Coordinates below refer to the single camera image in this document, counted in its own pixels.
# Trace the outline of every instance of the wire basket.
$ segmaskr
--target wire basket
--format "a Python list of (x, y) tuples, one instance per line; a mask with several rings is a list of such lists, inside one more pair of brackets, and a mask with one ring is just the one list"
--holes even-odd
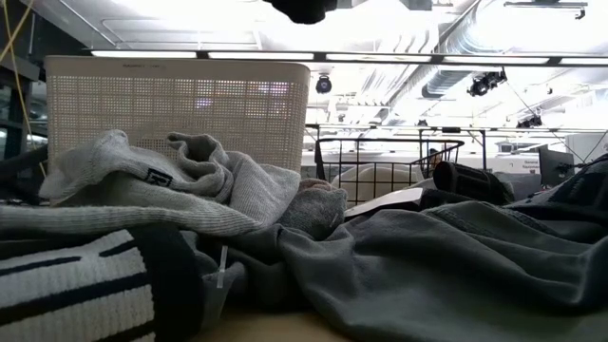
[[(411, 150), (416, 144), (420, 156), (401, 157), (396, 154), (397, 149), (388, 154), (366, 149), (373, 143), (400, 146), (398, 150)], [(321, 147), (324, 144), (333, 147), (331, 151), (326, 149), (325, 156)], [(352, 207), (430, 178), (438, 162), (457, 162), (458, 150), (464, 144), (462, 141), (430, 139), (319, 139), (314, 150), (316, 176), (345, 189), (348, 205)]]

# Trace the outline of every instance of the ductwork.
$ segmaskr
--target ductwork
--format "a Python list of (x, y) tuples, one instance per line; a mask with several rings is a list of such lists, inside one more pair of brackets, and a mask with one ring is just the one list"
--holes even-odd
[[(478, 54), (478, 53), (502, 53), (509, 48), (508, 43), (501, 46), (501, 42), (494, 47), (486, 47), (480, 44), (480, 34), (477, 17), (483, 15), (487, 9), (502, 8), (503, 2), (490, 0), (477, 2), (474, 8), (463, 17), (460, 24), (449, 34), (443, 43), (436, 48), (436, 53), (442, 54)], [(403, 83), (400, 90), (390, 100), (390, 105), (397, 104), (405, 96), (415, 91), (420, 91), (422, 96), (429, 99), (439, 99), (447, 91), (467, 77), (471, 71), (467, 70), (441, 70), (437, 66), (419, 66)]]

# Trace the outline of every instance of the laundry basket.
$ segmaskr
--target laundry basket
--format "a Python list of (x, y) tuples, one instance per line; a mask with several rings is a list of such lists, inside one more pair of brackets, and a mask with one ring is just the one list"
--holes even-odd
[(49, 158), (107, 129), (169, 157), (169, 132), (299, 171), (310, 71), (286, 63), (47, 57)]

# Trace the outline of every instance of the clothing pile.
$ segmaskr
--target clothing pile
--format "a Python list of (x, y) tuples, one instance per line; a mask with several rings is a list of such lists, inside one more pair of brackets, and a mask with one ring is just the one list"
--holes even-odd
[(224, 305), (313, 309), (361, 341), (603, 341), (608, 158), (523, 202), (344, 221), (346, 193), (170, 134), (54, 161), (53, 208), (0, 207), (0, 340), (181, 341)]

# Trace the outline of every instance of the ceiling light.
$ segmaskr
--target ceiling light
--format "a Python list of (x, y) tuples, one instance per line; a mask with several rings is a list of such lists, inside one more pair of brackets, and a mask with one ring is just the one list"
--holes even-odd
[(549, 62), (549, 57), (525, 57), (525, 56), (446, 56), (444, 63), (453, 64), (472, 64), (472, 65), (542, 65)]
[(130, 50), (95, 50), (95, 57), (112, 58), (197, 58), (194, 51), (130, 51)]
[(591, 57), (591, 58), (562, 58), (561, 65), (581, 65), (581, 66), (596, 66), (608, 67), (608, 57)]
[(237, 60), (289, 60), (289, 61), (311, 61), (312, 53), (307, 52), (209, 52), (212, 59), (237, 59)]
[(403, 56), (391, 54), (363, 54), (363, 53), (329, 53), (330, 61), (374, 61), (374, 62), (411, 62), (428, 63), (430, 56)]

